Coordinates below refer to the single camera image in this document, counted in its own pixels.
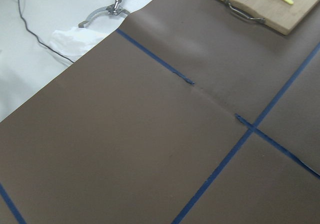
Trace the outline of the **metal reacher grabber tool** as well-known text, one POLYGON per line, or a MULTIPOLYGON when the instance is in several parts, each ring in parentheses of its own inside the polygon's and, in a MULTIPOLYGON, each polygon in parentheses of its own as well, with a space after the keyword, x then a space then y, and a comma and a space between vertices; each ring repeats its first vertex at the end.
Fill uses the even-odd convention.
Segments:
POLYGON ((86 24, 89 24, 96 15, 101 12, 106 12, 108 15, 118 16, 120 14, 129 15, 130 12, 121 6, 122 0, 114 0, 113 4, 108 6, 100 7, 94 11, 92 11, 84 21, 78 24, 78 28, 85 28, 86 24))

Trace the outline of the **bamboo cutting board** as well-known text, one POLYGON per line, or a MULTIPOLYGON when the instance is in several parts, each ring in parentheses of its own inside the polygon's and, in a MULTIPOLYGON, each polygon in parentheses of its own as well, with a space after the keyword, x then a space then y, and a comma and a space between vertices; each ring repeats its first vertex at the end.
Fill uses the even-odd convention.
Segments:
POLYGON ((235 14, 287 35, 318 4, 319 0, 221 0, 235 14))

